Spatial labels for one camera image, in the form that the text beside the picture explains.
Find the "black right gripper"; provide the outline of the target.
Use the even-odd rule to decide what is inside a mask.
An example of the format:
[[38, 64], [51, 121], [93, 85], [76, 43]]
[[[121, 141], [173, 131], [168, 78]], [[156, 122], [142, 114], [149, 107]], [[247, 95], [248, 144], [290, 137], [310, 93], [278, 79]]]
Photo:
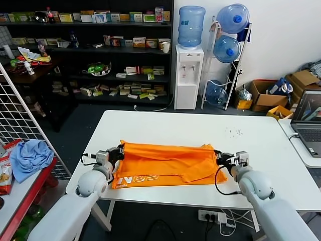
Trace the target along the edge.
[[235, 165], [235, 156], [230, 153], [222, 153], [219, 150], [214, 150], [216, 155], [216, 164], [223, 166], [233, 166]]

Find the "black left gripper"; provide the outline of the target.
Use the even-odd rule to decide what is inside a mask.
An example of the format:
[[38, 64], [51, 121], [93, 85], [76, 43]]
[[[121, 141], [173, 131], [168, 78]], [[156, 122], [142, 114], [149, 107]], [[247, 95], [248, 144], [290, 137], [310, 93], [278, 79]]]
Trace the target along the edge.
[[118, 147], [112, 147], [107, 150], [108, 152], [108, 161], [117, 162], [118, 160], [124, 160], [124, 144], [119, 144]]

